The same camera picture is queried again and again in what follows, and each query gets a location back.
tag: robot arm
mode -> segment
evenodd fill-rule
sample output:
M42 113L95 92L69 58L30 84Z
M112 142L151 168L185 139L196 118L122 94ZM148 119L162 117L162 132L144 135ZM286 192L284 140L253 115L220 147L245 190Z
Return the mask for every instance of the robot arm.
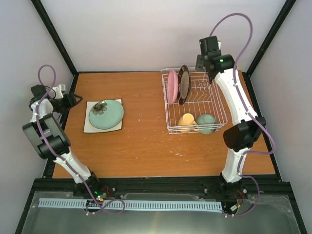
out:
M73 154L70 148L70 141L61 129L60 125L54 119L53 112L63 112L69 110L73 106L77 105L82 98L74 95L73 93L64 94L65 91L64 85L59 85L53 87L55 92L55 97L51 98L47 96L40 106L39 113L36 113L36 105L38 105L39 99L45 94L46 89L43 85L37 85L31 88L34 98L30 101L30 107L33 110L33 116L28 124L23 126L23 131L28 137L29 141L35 148L38 155L43 159L51 159L55 163L61 165L74 179L75 183L83 188L81 178L86 181L90 189L95 191L99 184L98 178L89 168L83 165ZM55 157L44 140L38 129L36 123L36 115L39 115L40 126L44 132L44 136L47 138L49 144L53 150L59 155Z
M228 155L222 177L226 183L235 183L241 179L240 174L246 157L244 153L250 150L262 132L250 115L263 126L266 124L265 118L257 116L246 97L240 80L237 79L234 82L234 59L231 55L221 55L217 37L201 39L199 44L201 55L197 56L196 70L208 73L210 82L213 79L216 81L230 108L233 127L223 134L224 142L228 147Z
M246 106L248 107L249 113L253 117L257 117L257 113L254 111L254 109L250 105L246 97L246 94L243 90L243 87L240 83L240 80L237 79L237 82L234 85L233 68L227 69L223 73L218 73L215 76L215 81L217 85L220 87L226 99L226 102L230 108L233 126L239 125L242 121L244 122L252 121L250 116L246 113L245 108L242 104L242 101L240 100L240 97L238 96L238 92L236 90L237 88L240 90L242 98ZM239 168L239 172L241 173L244 162L245 162L245 157L246 157L243 153L248 150L250 150L250 148L248 147L242 148L238 152L230 148L228 149L228 155L227 155L225 167L222 171L222 176L226 182L234 183L241 179L241 177L237 173L238 163L239 163L239 159L243 157L242 162L240 164L240 168Z

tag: dark brown plate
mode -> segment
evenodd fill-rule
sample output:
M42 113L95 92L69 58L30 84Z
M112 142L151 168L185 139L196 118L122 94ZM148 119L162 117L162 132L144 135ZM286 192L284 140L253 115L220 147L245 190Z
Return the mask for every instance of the dark brown plate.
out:
M183 105L187 99L187 96L191 90L191 76L189 69L186 65L183 65L177 76L179 81L179 91L177 93L177 99L180 105Z

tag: wire dish rack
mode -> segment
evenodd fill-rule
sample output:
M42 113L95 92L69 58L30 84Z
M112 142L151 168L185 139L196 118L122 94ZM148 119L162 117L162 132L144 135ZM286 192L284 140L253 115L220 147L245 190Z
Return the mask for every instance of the wire dish rack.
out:
M191 90L186 102L183 105L180 105L177 99L172 105L168 104L167 83L168 75L171 70L175 70L178 74L180 68L166 68L161 70L166 108L166 122L169 134L180 134L185 132L185 130L189 133L198 133L199 130L211 130L211 132L214 132L223 127L228 122L228 119L219 94L219 87L215 81L209 84L207 74L205 72L195 71L194 67L189 68ZM215 117L216 122L213 124L178 126L177 124L180 118L186 113L192 114L195 120L200 115L210 114Z

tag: white wall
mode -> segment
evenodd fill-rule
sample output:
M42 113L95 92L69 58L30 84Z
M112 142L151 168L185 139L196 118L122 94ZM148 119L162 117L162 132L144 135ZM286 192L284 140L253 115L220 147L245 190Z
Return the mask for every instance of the white wall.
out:
M13 234L45 165L22 131L32 115L30 87L46 63L55 67L57 83L70 85L72 76L30 0L1 0L0 22L0 233ZM43 75L50 85L52 73Z
M239 63L246 71L285 0L43 0L78 71L159 71L195 65L199 39L234 12L254 24ZM249 35L242 17L227 19L216 35L223 53L238 55Z
M257 67L252 82L276 160L312 233L312 1L297 1Z

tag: wooden table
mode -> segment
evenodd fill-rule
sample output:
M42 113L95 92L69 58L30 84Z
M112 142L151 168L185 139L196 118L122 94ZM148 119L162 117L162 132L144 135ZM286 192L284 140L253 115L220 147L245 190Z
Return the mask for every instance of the wooden table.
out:
M222 172L227 155L223 132L232 126L222 94L228 117L223 128L211 135L171 135L166 127L161 72L80 74L75 93L83 101L71 109L65 132L73 153L98 177L212 176ZM122 129L83 133L86 102L118 98L125 112ZM263 136L253 149L267 151ZM274 174L274 168L269 156L250 154L243 173ZM57 164L53 177L70 175Z

